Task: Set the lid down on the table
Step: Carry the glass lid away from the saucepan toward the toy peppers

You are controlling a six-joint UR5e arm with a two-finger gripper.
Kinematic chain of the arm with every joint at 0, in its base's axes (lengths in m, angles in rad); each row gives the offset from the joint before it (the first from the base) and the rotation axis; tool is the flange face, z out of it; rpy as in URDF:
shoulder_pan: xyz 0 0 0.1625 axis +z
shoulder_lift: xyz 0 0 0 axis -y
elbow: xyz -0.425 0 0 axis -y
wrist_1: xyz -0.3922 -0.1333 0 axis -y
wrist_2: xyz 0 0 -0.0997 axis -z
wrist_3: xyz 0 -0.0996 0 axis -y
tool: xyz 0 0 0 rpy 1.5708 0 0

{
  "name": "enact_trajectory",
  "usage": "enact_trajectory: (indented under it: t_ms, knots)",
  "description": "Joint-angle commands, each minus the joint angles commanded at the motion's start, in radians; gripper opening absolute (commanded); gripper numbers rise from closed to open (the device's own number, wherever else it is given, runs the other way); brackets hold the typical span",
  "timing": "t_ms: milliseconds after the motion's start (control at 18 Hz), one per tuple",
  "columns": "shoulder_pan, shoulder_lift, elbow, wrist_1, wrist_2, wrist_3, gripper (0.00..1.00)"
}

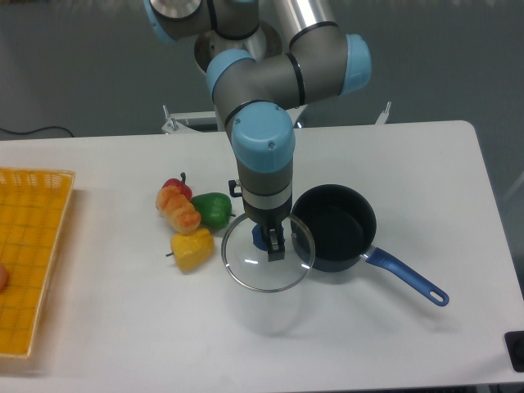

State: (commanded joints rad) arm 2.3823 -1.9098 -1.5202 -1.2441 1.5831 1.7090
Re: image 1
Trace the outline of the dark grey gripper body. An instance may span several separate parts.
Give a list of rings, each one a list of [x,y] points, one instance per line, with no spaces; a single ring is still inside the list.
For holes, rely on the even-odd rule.
[[[262,233],[280,227],[282,221],[291,213],[291,200],[269,210],[254,207],[247,201],[243,201],[243,206],[247,217],[260,226]]]

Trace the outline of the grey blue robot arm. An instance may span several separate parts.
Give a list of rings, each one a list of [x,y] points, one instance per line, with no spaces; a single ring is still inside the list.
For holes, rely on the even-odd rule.
[[[267,59],[235,46],[260,30],[256,1],[147,1],[144,7],[162,38],[214,33],[230,44],[212,56],[206,83],[237,161],[246,215],[260,226],[269,259],[281,260],[296,145],[288,111],[363,88],[372,74],[368,45],[344,34],[324,1],[276,3],[288,50]]]

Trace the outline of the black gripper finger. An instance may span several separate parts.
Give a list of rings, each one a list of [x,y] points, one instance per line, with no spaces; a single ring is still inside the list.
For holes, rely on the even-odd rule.
[[[283,260],[285,257],[285,239],[283,227],[271,228],[268,231],[267,253],[269,262]]]

